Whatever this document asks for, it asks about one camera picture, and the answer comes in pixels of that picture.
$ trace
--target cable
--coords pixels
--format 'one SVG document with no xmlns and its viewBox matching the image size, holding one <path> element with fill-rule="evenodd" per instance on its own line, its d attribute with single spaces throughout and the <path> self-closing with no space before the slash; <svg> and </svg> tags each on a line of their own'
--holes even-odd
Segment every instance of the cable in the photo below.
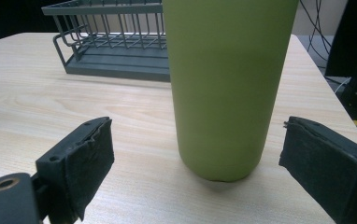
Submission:
<svg viewBox="0 0 357 224">
<path fill-rule="evenodd" d="M 321 0 L 316 0 L 316 24 L 319 24 L 319 30 L 321 31 L 321 18 L 320 18 L 320 13 L 321 13 Z M 324 45 L 324 49 L 326 50 L 327 54 L 330 54 L 330 50 L 327 49 L 326 46 L 326 39 L 322 38 L 321 39 L 323 45 Z"/>
<path fill-rule="evenodd" d="M 345 81 L 343 81 L 337 88 L 336 90 L 334 91 L 334 93 L 337 93 L 338 90 L 345 84 L 347 84 L 348 82 L 350 81 L 350 77 L 348 77 Z"/>
<path fill-rule="evenodd" d="M 310 17 L 309 12 L 307 11 L 307 8 L 304 6 L 304 3 L 302 0 L 300 0 L 301 6 L 304 8 L 307 17 L 309 18 L 310 22 L 312 23 L 313 27 L 316 29 L 316 31 L 318 31 L 319 34 L 321 34 L 321 30 L 318 28 L 318 26 L 315 24 L 315 22 L 313 22 L 312 18 Z M 326 43 L 328 44 L 329 47 L 331 47 L 330 42 L 328 42 L 328 40 L 325 38 L 324 35 L 321 35 L 321 38 L 324 39 L 326 41 Z"/>
<path fill-rule="evenodd" d="M 324 77 L 326 80 L 328 81 L 331 81 L 331 82 L 334 82 L 335 84 L 341 84 L 342 82 L 338 82 L 336 80 L 333 80 L 332 78 L 329 78 L 329 77 Z"/>
<path fill-rule="evenodd" d="M 316 15 L 316 21 L 313 21 L 309 12 L 307 11 L 307 8 L 305 7 L 304 3 L 302 0 L 300 0 L 300 3 L 301 3 L 301 6 L 303 7 L 304 11 L 306 12 L 307 14 L 307 17 L 309 18 L 310 22 L 312 23 L 313 25 L 313 32 L 312 32 L 312 35 L 309 37 L 309 45 L 307 47 L 307 51 L 309 51 L 310 48 L 312 48 L 323 60 L 327 61 L 327 59 L 325 59 L 323 56 L 321 56 L 321 54 L 314 48 L 313 44 L 312 44 L 312 41 L 313 41 L 313 38 L 314 38 L 314 35 L 316 32 L 318 32 L 320 35 L 321 35 L 321 41 L 322 41 L 322 44 L 324 46 L 324 49 L 326 50 L 327 54 L 330 54 L 330 50 L 327 48 L 327 45 L 329 47 L 331 47 L 331 44 L 330 42 L 326 39 L 326 37 L 322 34 L 322 31 L 321 31 L 321 18 L 320 18 L 320 12 L 321 12 L 321 0 L 315 0 L 315 3 L 316 3 L 316 12 L 317 12 L 317 15 Z"/>
</svg>

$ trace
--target black cable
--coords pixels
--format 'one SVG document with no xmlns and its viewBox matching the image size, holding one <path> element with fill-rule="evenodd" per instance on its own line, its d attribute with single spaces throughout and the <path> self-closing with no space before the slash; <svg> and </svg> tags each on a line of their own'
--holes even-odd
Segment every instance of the black cable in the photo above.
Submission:
<svg viewBox="0 0 357 224">
<path fill-rule="evenodd" d="M 312 47 L 313 51 L 315 51 L 315 53 L 317 55 L 319 55 L 319 57 L 321 57 L 323 60 L 325 60 L 327 62 L 327 59 L 324 58 L 323 56 L 321 56 L 321 54 L 319 54 L 319 52 L 315 49 L 315 47 L 313 46 L 312 42 L 309 43 L 309 45 Z"/>
<path fill-rule="evenodd" d="M 316 3 L 316 9 L 318 9 L 318 0 L 316 0 L 315 3 Z M 318 12 L 317 17 L 316 17 L 316 24 L 318 24 L 318 21 L 319 21 L 319 12 Z M 309 52 L 310 47 L 313 48 L 313 46 L 312 46 L 312 41 L 313 41 L 313 37 L 315 36 L 316 29 L 317 29 L 317 27 L 316 27 L 316 26 L 313 26 L 313 32 L 312 32 L 312 35 L 309 37 L 309 45 L 307 46 L 307 51 L 308 51 L 308 52 Z"/>
<path fill-rule="evenodd" d="M 307 11 L 307 8 L 305 7 L 305 5 L 304 5 L 304 3 L 303 3 L 302 0 L 300 0 L 300 3 L 301 3 L 301 6 L 304 8 L 304 10 L 305 10 L 305 12 L 306 12 L 306 14 L 307 14 L 307 17 L 309 18 L 310 22 L 312 23 L 314 29 L 316 29 L 316 31 L 318 31 L 318 33 L 321 34 L 321 39 L 323 39 L 323 40 L 327 43 L 327 45 L 328 45 L 329 47 L 331 47 L 330 42 L 325 38 L 324 35 L 322 35 L 322 32 L 321 32 L 321 30 L 319 29 L 318 25 L 317 25 L 317 24 L 312 20 L 312 18 L 310 17 L 310 14 L 309 14 L 309 12 Z"/>
<path fill-rule="evenodd" d="M 320 18 L 320 13 L 321 13 L 321 0 L 316 0 L 316 23 L 319 24 L 319 30 L 321 31 L 321 18 Z M 326 50 L 327 54 L 330 54 L 330 50 L 327 49 L 326 46 L 326 42 L 325 42 L 325 38 L 321 39 L 323 45 L 324 45 L 324 49 Z"/>
<path fill-rule="evenodd" d="M 333 80 L 332 78 L 329 78 L 329 77 L 324 77 L 326 80 L 328 81 L 331 81 L 331 82 L 334 82 L 335 84 L 341 84 L 342 82 L 338 82 L 336 80 Z"/>
</svg>

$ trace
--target dish rack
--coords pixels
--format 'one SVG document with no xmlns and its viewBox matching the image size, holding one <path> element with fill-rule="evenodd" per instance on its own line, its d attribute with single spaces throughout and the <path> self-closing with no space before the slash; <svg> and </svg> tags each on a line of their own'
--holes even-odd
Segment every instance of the dish rack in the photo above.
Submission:
<svg viewBox="0 0 357 224">
<path fill-rule="evenodd" d="M 74 0 L 42 11 L 59 30 L 53 43 L 67 74 L 170 81 L 162 0 Z M 58 39 L 73 51 L 67 61 Z"/>
</svg>

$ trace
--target wire rack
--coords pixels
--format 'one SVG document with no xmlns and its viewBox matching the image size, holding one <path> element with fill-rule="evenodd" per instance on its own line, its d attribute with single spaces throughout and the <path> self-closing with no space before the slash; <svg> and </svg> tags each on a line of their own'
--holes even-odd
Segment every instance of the wire rack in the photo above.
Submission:
<svg viewBox="0 0 357 224">
<path fill-rule="evenodd" d="M 169 81 L 162 0 L 75 0 L 42 7 L 68 74 Z M 58 39 L 73 50 L 65 60 Z"/>
</svg>

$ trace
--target white wall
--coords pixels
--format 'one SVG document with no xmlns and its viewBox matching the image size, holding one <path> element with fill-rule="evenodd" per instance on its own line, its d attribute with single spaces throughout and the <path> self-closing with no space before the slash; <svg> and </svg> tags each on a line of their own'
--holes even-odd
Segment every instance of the white wall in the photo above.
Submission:
<svg viewBox="0 0 357 224">
<path fill-rule="evenodd" d="M 302 0 L 312 19 L 316 20 L 316 0 Z M 334 35 L 344 12 L 348 0 L 324 0 L 321 1 L 321 31 L 324 35 Z M 294 35 L 311 35 L 313 25 L 310 22 L 304 8 L 298 3 L 297 14 L 292 33 Z"/>
</svg>

